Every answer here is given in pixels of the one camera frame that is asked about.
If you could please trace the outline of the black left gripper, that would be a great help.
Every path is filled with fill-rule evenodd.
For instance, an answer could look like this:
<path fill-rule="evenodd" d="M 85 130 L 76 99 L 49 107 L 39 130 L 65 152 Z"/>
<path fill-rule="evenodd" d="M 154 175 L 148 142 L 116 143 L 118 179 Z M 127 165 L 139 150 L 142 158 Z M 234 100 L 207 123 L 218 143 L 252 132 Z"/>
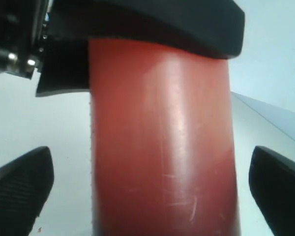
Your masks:
<path fill-rule="evenodd" d="M 49 39 L 47 0 L 0 0 L 0 74 L 30 79 L 44 51 L 37 97 L 89 92 L 86 40 Z"/>

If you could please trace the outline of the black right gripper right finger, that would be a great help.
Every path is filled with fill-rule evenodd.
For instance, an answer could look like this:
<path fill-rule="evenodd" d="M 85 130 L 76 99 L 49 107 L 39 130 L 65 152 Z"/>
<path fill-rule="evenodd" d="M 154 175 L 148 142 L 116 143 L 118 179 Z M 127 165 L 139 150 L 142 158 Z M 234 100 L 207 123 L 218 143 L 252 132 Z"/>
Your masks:
<path fill-rule="evenodd" d="M 256 146 L 249 168 L 250 192 L 275 236 L 295 236 L 295 162 Z"/>

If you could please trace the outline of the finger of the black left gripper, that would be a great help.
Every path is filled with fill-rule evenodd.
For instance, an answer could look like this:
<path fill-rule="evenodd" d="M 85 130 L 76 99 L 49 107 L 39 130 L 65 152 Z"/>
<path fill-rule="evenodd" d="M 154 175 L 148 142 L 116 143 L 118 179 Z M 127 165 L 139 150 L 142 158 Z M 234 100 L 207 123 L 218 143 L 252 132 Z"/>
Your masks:
<path fill-rule="evenodd" d="M 240 55 L 244 11 L 232 0 L 56 0 L 49 33 L 61 38 L 125 38 L 214 59 Z"/>

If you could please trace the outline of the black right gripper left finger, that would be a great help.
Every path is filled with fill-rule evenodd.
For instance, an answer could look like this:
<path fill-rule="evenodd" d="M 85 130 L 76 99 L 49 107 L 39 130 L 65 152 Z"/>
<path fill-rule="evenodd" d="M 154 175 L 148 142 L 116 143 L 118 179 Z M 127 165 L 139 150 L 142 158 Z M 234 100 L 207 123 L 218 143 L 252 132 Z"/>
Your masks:
<path fill-rule="evenodd" d="M 0 167 L 0 236 L 27 236 L 54 184 L 50 149 L 37 147 Z"/>

